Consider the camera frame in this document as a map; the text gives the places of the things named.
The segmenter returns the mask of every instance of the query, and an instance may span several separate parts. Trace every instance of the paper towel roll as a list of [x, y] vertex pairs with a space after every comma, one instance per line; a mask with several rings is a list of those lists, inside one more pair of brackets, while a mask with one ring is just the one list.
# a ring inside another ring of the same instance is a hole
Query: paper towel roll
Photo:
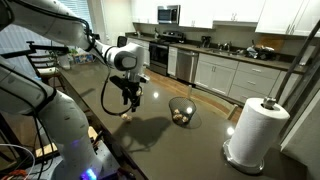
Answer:
[[268, 110], [261, 106], [262, 103], [261, 98], [250, 98], [246, 101], [229, 143], [231, 157], [246, 167], [261, 163], [290, 117], [280, 105], [275, 104], [274, 110]]

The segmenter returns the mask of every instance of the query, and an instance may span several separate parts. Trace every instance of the stove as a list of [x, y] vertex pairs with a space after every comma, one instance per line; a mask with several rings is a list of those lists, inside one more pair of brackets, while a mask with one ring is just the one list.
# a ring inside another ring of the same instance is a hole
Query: stove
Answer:
[[150, 70], [167, 76], [169, 45], [185, 40], [182, 32], [164, 31], [161, 38], [149, 43]]

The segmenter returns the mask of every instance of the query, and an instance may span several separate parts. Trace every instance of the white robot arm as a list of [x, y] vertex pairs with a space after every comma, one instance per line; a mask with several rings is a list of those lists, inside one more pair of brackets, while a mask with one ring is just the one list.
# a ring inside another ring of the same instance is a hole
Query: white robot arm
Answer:
[[[64, 45], [78, 46], [103, 63], [125, 71], [115, 79], [118, 87], [126, 84], [137, 89], [149, 78], [142, 72], [143, 49], [136, 44], [111, 47], [94, 39], [84, 20], [57, 0], [0, 0], [0, 31], [9, 24], [25, 27]], [[103, 160], [94, 152], [87, 135], [86, 116], [67, 95], [33, 80], [0, 56], [0, 110], [36, 114], [61, 154], [51, 179], [79, 179], [88, 169], [98, 177], [105, 172]]]

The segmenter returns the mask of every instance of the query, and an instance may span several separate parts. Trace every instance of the countertop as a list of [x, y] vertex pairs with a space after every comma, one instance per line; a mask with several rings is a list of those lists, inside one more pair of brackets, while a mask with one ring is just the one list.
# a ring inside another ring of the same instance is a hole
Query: countertop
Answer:
[[[223, 143], [230, 138], [230, 121], [210, 111], [211, 106], [195, 102], [196, 114], [187, 128], [171, 120], [168, 103], [177, 94], [151, 79], [141, 84], [144, 96], [130, 124], [105, 113], [100, 94], [107, 68], [99, 62], [73, 65], [61, 70], [66, 81], [79, 94], [100, 122], [128, 152], [139, 168], [152, 180], [170, 179], [306, 179], [306, 167], [272, 147], [266, 154], [265, 169], [259, 176], [243, 174], [228, 163], [222, 154]], [[113, 112], [123, 111], [122, 93], [112, 83], [106, 88], [104, 103]]]
[[[142, 41], [152, 41], [152, 40], [154, 40], [154, 38], [147, 37], [147, 36], [142, 36], [140, 38], [138, 38], [137, 36], [129, 36], [129, 38], [134, 38], [134, 39], [138, 39], [138, 40], [142, 40]], [[230, 55], [230, 56], [228, 56], [228, 55], [223, 55], [223, 54], [219, 54], [219, 53], [208, 52], [208, 50], [210, 50], [212, 48], [197, 48], [197, 46], [191, 45], [191, 44], [179, 44], [179, 43], [176, 43], [176, 44], [170, 44], [170, 46], [171, 47], [176, 47], [176, 48], [179, 48], [179, 49], [190, 50], [190, 51], [195, 51], [195, 52], [198, 52], [198, 53], [218, 56], [218, 57], [222, 57], [222, 58], [227, 58], [227, 59], [231, 59], [231, 60], [235, 60], [235, 61], [239, 61], [239, 62], [256, 64], [256, 65], [260, 65], [260, 66], [264, 66], [264, 67], [278, 69], [278, 70], [281, 70], [281, 71], [287, 71], [291, 66], [291, 64], [287, 63], [287, 62], [264, 61], [264, 60], [248, 58], [248, 57], [244, 57], [244, 56], [240, 56], [240, 55]], [[307, 66], [298, 65], [294, 69], [294, 73], [304, 74], [306, 72], [306, 70], [307, 70]]]

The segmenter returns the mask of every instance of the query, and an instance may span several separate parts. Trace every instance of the blue light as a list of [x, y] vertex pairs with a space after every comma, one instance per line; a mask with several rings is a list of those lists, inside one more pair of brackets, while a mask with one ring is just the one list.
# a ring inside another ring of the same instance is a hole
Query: blue light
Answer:
[[86, 172], [84, 172], [81, 175], [82, 180], [97, 180], [97, 176], [94, 174], [92, 169], [87, 169]]

